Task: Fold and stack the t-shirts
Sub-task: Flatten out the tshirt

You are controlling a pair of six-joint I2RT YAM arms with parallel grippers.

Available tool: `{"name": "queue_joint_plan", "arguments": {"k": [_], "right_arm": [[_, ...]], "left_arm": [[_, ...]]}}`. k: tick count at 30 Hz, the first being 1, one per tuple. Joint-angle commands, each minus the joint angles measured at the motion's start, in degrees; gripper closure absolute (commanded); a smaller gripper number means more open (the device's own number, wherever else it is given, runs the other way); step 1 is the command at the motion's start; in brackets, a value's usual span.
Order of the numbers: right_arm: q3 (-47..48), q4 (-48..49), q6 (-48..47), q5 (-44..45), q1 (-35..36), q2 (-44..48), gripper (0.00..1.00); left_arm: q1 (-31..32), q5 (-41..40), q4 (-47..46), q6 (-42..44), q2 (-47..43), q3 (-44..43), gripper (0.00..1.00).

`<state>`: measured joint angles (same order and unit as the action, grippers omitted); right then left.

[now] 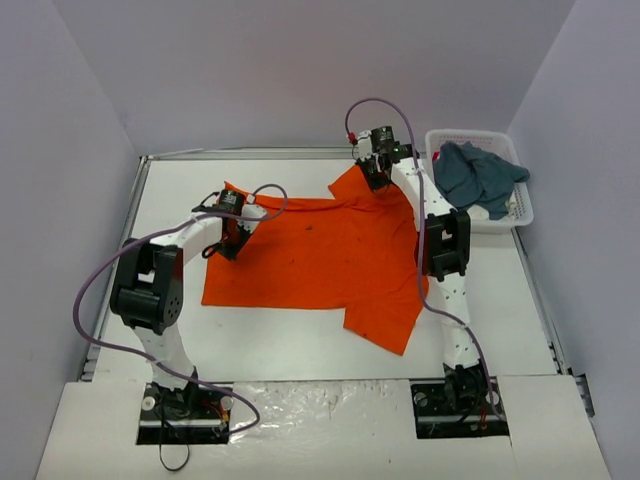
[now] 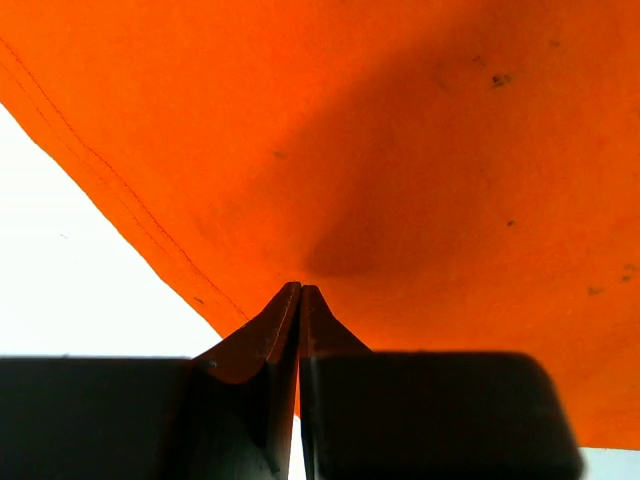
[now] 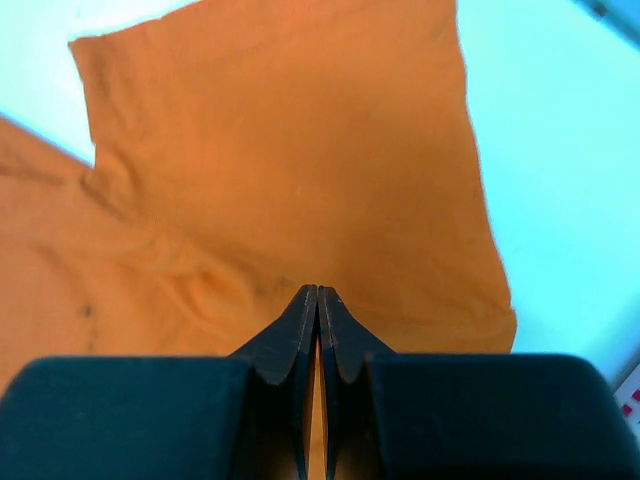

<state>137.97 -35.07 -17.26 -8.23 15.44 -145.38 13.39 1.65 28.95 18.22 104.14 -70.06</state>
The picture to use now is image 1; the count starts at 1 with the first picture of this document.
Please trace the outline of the orange t shirt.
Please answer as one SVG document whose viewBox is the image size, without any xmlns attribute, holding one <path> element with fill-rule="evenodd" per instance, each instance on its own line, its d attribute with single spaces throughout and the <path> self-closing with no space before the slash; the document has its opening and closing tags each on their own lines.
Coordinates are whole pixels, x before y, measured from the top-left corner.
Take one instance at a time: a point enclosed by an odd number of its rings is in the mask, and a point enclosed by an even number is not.
<svg viewBox="0 0 640 480">
<path fill-rule="evenodd" d="M 329 199 L 258 196 L 276 217 L 236 260 L 209 259 L 201 303 L 341 309 L 345 329 L 401 355 L 429 288 L 417 279 L 412 207 L 396 186 L 371 192 L 357 167 L 328 189 Z"/>
</svg>

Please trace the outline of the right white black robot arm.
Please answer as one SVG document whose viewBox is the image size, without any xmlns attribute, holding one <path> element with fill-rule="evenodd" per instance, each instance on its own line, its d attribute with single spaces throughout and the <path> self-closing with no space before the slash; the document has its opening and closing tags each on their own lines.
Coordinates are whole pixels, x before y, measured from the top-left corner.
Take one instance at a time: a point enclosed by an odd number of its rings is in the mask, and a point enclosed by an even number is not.
<svg viewBox="0 0 640 480">
<path fill-rule="evenodd" d="M 349 132 L 347 137 L 369 188 L 378 191 L 393 185 L 413 210 L 419 274 L 436 282 L 441 292 L 440 303 L 425 309 L 441 319 L 443 398 L 450 410 L 465 413 L 491 392 L 486 361 L 469 328 L 470 217 L 444 198 L 413 146 L 397 141 L 390 126 Z"/>
</svg>

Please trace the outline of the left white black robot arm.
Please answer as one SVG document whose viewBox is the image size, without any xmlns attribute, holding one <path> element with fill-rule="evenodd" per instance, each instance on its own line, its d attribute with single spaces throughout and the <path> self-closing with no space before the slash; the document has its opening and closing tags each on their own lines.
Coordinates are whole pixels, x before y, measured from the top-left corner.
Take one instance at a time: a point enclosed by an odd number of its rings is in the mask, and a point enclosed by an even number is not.
<svg viewBox="0 0 640 480">
<path fill-rule="evenodd" d="M 110 309 L 140 340 L 152 357 L 152 382 L 157 407 L 179 418 L 195 415 L 201 393 L 198 373 L 189 359 L 178 327 L 184 303 L 184 267 L 215 254 L 237 258 L 267 211 L 254 197 L 230 189 L 213 194 L 214 203 L 200 204 L 189 220 L 170 233 L 139 245 L 127 240 L 117 265 Z"/>
</svg>

